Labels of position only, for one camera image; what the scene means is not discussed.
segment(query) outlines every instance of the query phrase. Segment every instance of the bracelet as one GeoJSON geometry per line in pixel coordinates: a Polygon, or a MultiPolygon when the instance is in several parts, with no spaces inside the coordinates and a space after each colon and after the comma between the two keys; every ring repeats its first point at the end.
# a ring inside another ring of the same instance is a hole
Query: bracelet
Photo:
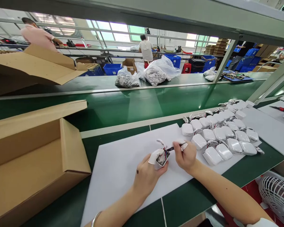
{"type": "Polygon", "coordinates": [[[97,220],[97,217],[101,214],[101,212],[102,212],[102,211],[100,211],[99,213],[96,214],[96,216],[95,216],[94,219],[92,220],[92,225],[91,225],[91,227],[94,227],[94,224],[95,224],[95,222],[96,222],[96,220],[97,220]]]}

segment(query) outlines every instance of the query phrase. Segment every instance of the worker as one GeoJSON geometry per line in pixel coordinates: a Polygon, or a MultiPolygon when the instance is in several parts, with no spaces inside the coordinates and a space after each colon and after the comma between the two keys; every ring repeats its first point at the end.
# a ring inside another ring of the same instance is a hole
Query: worker
{"type": "MultiPolygon", "coordinates": [[[[173,146],[177,164],[196,178],[232,217],[247,227],[277,227],[250,195],[196,159],[197,150],[191,142],[187,142],[183,151],[178,142],[173,142],[173,146]]],[[[90,227],[93,222],[94,227],[121,227],[136,212],[168,168],[167,162],[163,168],[155,170],[154,165],[148,163],[150,156],[148,154],[138,165],[134,183],[128,192],[97,214],[86,227],[90,227]]]]}
{"type": "Polygon", "coordinates": [[[237,48],[239,48],[240,51],[236,53],[236,56],[232,59],[227,70],[235,71],[239,65],[240,60],[246,55],[250,48],[253,48],[254,44],[255,43],[252,42],[245,42],[243,45],[237,45],[237,48]]]}
{"type": "Polygon", "coordinates": [[[277,60],[273,60],[272,62],[276,62],[276,63],[283,63],[284,62],[284,55],[283,54],[279,54],[279,58],[277,60]]]}
{"type": "Polygon", "coordinates": [[[154,60],[152,51],[155,50],[152,43],[146,39],[145,35],[141,35],[141,42],[139,44],[139,53],[142,53],[142,57],[145,63],[152,62],[154,60]]]}
{"type": "Polygon", "coordinates": [[[33,20],[27,17],[23,17],[22,22],[25,24],[25,28],[21,29],[20,32],[27,42],[36,44],[55,52],[58,51],[52,41],[57,42],[59,45],[63,45],[61,40],[55,38],[53,35],[44,31],[43,29],[38,28],[33,20]]]}

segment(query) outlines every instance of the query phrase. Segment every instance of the plastic bag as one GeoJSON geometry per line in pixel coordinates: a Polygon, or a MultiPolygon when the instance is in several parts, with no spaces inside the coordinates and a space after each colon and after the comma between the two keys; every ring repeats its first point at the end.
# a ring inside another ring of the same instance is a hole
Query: plastic bag
{"type": "Polygon", "coordinates": [[[138,74],[134,73],[134,75],[132,75],[125,66],[118,71],[115,85],[125,88],[139,87],[138,74]]]}
{"type": "Polygon", "coordinates": [[[144,69],[144,63],[141,62],[135,62],[137,72],[138,72],[138,78],[145,81],[145,69],[144,69]]]}
{"type": "Polygon", "coordinates": [[[211,67],[209,70],[206,70],[203,73],[203,76],[205,76],[205,78],[206,78],[206,76],[215,76],[216,75],[215,69],[216,69],[216,67],[211,67]]]}
{"type": "Polygon", "coordinates": [[[158,66],[166,74],[167,80],[171,80],[181,74],[181,70],[179,68],[175,68],[171,60],[165,55],[162,55],[160,59],[151,62],[148,67],[151,65],[158,66]]]}
{"type": "Polygon", "coordinates": [[[156,87],[167,79],[167,75],[159,66],[152,62],[145,69],[145,78],[152,86],[156,87]]]}

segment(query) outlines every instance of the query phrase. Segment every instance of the open cardboard box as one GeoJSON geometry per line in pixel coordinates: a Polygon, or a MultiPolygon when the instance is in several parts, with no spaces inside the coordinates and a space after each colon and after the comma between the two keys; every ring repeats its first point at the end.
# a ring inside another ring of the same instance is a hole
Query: open cardboard box
{"type": "Polygon", "coordinates": [[[20,226],[91,174],[68,102],[0,120],[0,226],[20,226]]]}
{"type": "Polygon", "coordinates": [[[23,52],[0,54],[0,95],[34,84],[62,85],[86,72],[81,63],[31,44],[23,52]]]}
{"type": "Polygon", "coordinates": [[[137,72],[137,67],[135,65],[135,59],[133,58],[126,58],[123,62],[122,62],[122,66],[126,66],[127,67],[127,71],[129,71],[132,75],[137,72]]]}

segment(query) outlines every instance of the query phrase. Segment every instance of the screwdriver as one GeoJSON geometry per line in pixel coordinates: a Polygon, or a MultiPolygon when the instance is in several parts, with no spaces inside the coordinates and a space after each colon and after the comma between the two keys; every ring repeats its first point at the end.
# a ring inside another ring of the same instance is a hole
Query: screwdriver
{"type": "Polygon", "coordinates": [[[278,110],[280,110],[280,111],[283,111],[283,112],[284,112],[284,108],[283,108],[283,107],[273,107],[273,106],[270,106],[270,107],[275,108],[275,109],[278,109],[278,110]]]}

